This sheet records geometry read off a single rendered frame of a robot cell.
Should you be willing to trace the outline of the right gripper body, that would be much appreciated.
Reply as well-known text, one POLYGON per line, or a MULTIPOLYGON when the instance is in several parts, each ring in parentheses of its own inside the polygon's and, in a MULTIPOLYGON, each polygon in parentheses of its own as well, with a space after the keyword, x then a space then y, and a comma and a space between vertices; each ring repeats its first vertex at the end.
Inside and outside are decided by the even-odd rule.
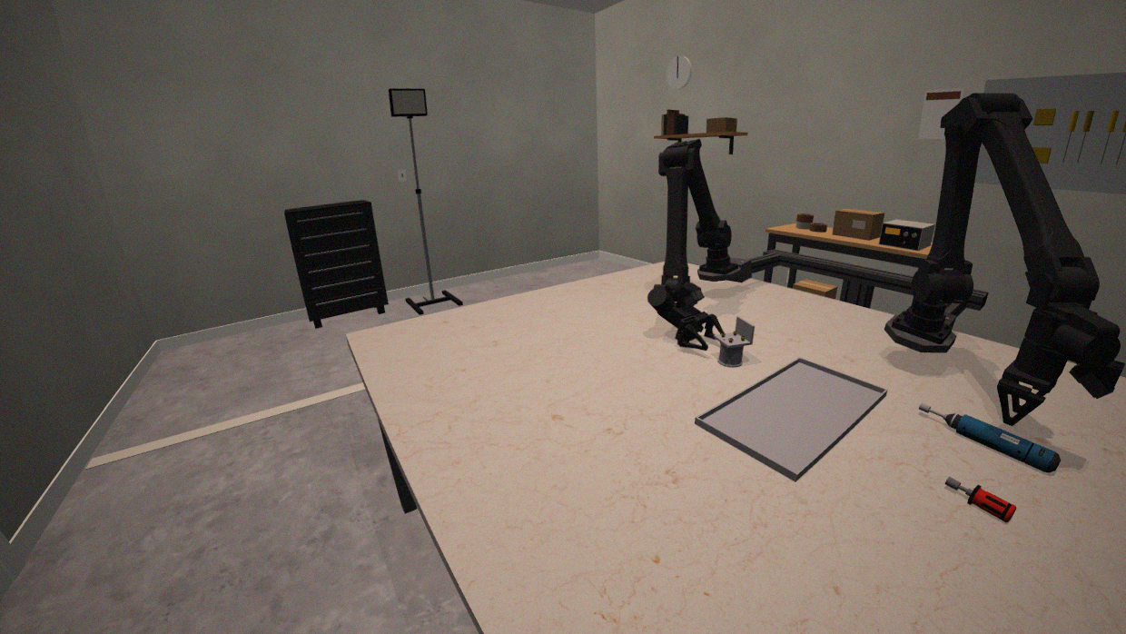
MULTIPOLYGON (((708 315, 708 314, 707 314, 706 312, 700 312, 700 313, 698 313, 698 314, 695 314, 695 315, 692 315, 692 316, 689 316, 689 318, 683 318, 683 319, 682 319, 682 320, 680 321, 680 323, 679 323, 679 329, 677 329, 677 334, 676 334, 676 339, 677 339, 677 343, 679 343, 679 342, 680 342, 680 339, 681 339, 681 334, 682 334, 682 331, 683 331, 683 328, 685 328, 685 327, 686 327, 687 324, 691 324, 691 325, 692 325, 692 327, 694 327, 694 328, 696 329, 696 331, 697 331, 697 332, 698 332, 698 331, 700 331, 700 332, 701 332, 701 331, 703 331, 703 329, 704 329, 704 327, 701 327, 701 324, 703 324, 703 323, 705 323, 705 324, 706 324, 706 327, 707 327, 707 324, 708 324, 708 321, 709 321, 709 318, 711 318, 711 315, 714 315, 714 314, 712 313, 712 314, 709 314, 709 315, 708 315), (681 332, 680 332, 680 331, 681 331, 681 332)), ((674 324, 674 327, 677 327, 677 323, 674 323, 674 321, 672 321, 671 319, 669 319, 669 322, 670 322, 671 324, 674 324)), ((705 328, 706 328, 706 327, 705 327, 705 328)))

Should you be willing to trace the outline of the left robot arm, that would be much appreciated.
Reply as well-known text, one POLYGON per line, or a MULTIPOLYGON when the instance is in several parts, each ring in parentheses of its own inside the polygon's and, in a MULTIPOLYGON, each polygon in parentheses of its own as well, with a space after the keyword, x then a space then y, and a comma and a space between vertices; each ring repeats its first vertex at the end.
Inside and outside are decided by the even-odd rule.
POLYGON ((912 277, 912 305, 892 327, 942 343, 953 328, 944 323, 946 304, 966 302, 973 294, 973 264, 963 259, 963 243, 983 143, 1022 238, 1024 275, 1031 286, 1026 303, 1036 307, 1024 338, 1054 349, 1040 348, 1029 375, 1055 383, 1069 359, 1076 361, 1069 373, 1091 396, 1111 393, 1125 365, 1115 361, 1120 327, 1088 310, 1099 277, 1091 257, 1084 257, 1072 236, 1024 134, 1031 111, 1017 93, 969 93, 957 106, 940 119, 946 163, 933 244, 912 277))

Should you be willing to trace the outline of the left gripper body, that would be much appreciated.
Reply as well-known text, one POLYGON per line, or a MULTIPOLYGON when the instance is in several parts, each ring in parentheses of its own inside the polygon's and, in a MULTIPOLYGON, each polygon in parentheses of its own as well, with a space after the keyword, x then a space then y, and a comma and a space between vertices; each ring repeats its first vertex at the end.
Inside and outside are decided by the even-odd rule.
POLYGON ((1003 378, 999 379, 998 384, 1003 387, 1019 391, 1026 395, 1031 394, 1033 389, 1037 391, 1046 391, 1046 393, 1048 393, 1058 379, 1055 383, 1048 383, 1044 379, 1035 379, 1035 377, 1029 375, 1031 374, 1033 363, 1035 361, 1036 355, 1040 348, 1046 351, 1054 351, 1051 346, 1042 346, 1042 343, 1036 343, 1033 342, 1033 340, 1024 338, 1022 343, 1020 343, 1020 350, 1017 357, 1015 357, 1015 361, 1010 363, 1010 365, 1006 368, 1003 372, 1003 378), (1031 383, 1033 389, 1015 383, 1016 381, 1026 381, 1026 383, 1031 383))

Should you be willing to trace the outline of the grey l-shaped metal bracket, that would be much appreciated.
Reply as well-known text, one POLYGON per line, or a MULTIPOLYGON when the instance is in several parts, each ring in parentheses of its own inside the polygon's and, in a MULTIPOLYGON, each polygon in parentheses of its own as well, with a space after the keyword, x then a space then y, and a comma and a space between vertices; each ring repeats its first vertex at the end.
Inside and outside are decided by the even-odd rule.
POLYGON ((738 346, 751 346, 751 343, 754 343, 754 330, 756 330, 754 324, 751 324, 750 322, 747 322, 747 320, 736 316, 738 334, 733 334, 732 332, 730 332, 726 333, 726 337, 722 337, 722 334, 714 334, 714 338, 717 339, 721 343, 724 343, 724 346, 726 346, 727 348, 733 348, 738 346), (741 334, 745 334, 747 339, 741 340, 741 334), (730 342, 729 338, 733 338, 734 340, 730 342))

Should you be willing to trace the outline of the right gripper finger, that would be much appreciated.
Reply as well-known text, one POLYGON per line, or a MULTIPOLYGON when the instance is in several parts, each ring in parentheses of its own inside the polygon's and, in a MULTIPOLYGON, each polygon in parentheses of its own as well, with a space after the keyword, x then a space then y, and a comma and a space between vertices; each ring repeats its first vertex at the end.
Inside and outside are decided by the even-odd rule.
MULTIPOLYGON (((713 330, 712 330, 712 329, 713 329, 713 327, 714 327, 714 325, 715 325, 715 328, 717 328, 717 330, 718 330, 718 331, 720 331, 721 333, 722 333, 722 332, 724 332, 724 331, 722 330, 722 328, 721 328, 721 323, 718 322, 718 319, 717 319, 717 316, 715 316, 715 315, 711 315, 711 318, 709 318, 709 321, 708 321, 708 324, 707 324, 707 327, 706 327, 706 332, 705 332, 705 337, 707 337, 707 338, 711 338, 711 339, 714 339, 714 340, 716 340, 715 338, 713 338, 713 330)), ((724 333, 725 333, 725 332, 724 332, 724 333)))
POLYGON ((692 348, 692 349, 698 349, 699 351, 707 351, 707 349, 708 349, 707 343, 705 342, 705 340, 701 339, 701 334, 698 334, 698 332, 695 330, 695 328, 691 324, 687 324, 683 328, 680 342, 677 346, 686 347, 686 348, 692 348), (690 334, 694 334, 694 337, 696 339, 698 339, 698 341, 701 343, 701 346, 697 346, 697 343, 690 343, 689 342, 690 334))

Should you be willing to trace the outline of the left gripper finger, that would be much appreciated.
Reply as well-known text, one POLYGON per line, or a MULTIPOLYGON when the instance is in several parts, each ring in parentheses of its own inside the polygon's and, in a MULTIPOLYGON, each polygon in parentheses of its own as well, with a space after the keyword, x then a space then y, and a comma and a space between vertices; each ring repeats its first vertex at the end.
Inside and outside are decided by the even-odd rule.
MULTIPOLYGON (((1020 381, 1020 383, 1026 383, 1026 381, 1020 381)), ((1026 384, 1033 386, 1031 383, 1026 383, 1026 384)), ((1037 391, 1037 394, 1043 396, 1046 394, 1046 391, 1037 391)), ((1020 405, 1019 398, 1012 396, 1012 411, 1018 413, 1019 411, 1022 411, 1024 407, 1027 407, 1028 404, 1029 404, 1028 402, 1025 402, 1024 405, 1020 405)))
POLYGON ((1000 398, 1001 407, 1003 407, 1003 422, 1007 423, 1007 425, 1012 425, 1012 426, 1015 423, 1017 423, 1019 420, 1021 420, 1024 418, 1024 416, 1027 416, 1028 413, 1031 413, 1031 411, 1035 410, 1035 408, 1040 407, 1042 403, 1043 403, 1043 401, 1045 401, 1045 399, 1046 399, 1045 396, 1042 396, 1042 395, 1033 393, 1033 391, 1031 391, 1031 394, 1026 395, 1024 393, 1020 393, 1019 391, 1015 391, 1012 389, 1003 387, 1003 386, 1001 386, 999 384, 997 385, 997 391, 998 391, 998 394, 999 394, 999 398, 1000 398), (1015 417, 1010 417, 1010 413, 1009 413, 1009 403, 1008 403, 1008 394, 1010 394, 1012 396, 1018 396, 1020 399, 1024 399, 1029 404, 1027 407, 1024 407, 1022 411, 1020 411, 1017 414, 1015 414, 1015 417))

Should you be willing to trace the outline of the red-handled nut driver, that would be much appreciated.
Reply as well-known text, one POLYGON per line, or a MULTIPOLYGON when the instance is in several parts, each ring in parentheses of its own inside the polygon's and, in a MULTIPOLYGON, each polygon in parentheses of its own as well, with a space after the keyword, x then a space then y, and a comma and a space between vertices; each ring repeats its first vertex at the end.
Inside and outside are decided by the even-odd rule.
POLYGON ((953 479, 951 476, 949 476, 946 480, 946 485, 956 489, 956 491, 959 489, 963 492, 966 492, 965 494, 969 495, 967 502, 968 504, 978 506, 978 508, 988 511, 990 515, 995 516, 998 520, 1003 520, 1004 523, 1009 523, 1009 520, 1012 519, 1012 515, 1015 514, 1015 504, 1011 504, 1006 500, 991 494, 988 491, 983 491, 980 485, 975 486, 973 491, 971 489, 960 486, 960 482, 956 479, 953 479))

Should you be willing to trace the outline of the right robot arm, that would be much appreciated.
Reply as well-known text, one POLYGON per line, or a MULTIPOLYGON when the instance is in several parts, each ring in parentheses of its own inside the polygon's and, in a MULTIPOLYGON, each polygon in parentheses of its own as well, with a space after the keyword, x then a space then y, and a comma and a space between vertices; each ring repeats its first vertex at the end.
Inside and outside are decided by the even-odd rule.
POLYGON ((703 264, 699 266, 699 271, 727 275, 738 269, 738 264, 730 264, 730 255, 727 255, 727 247, 731 243, 731 227, 726 220, 721 221, 715 212, 701 168, 700 155, 698 159, 701 141, 697 139, 683 143, 686 144, 677 142, 667 148, 662 154, 658 154, 658 175, 667 176, 667 255, 661 283, 654 283, 653 291, 649 291, 647 295, 647 303, 656 310, 656 314, 665 318, 667 322, 671 319, 677 325, 683 318, 700 313, 694 305, 700 300, 705 300, 701 288, 690 282, 688 266, 686 266, 686 198, 688 197, 688 187, 692 194, 699 218, 696 226, 697 243, 699 247, 708 248, 708 258, 706 257, 708 266, 703 264), (677 278, 669 275, 674 275, 677 278))

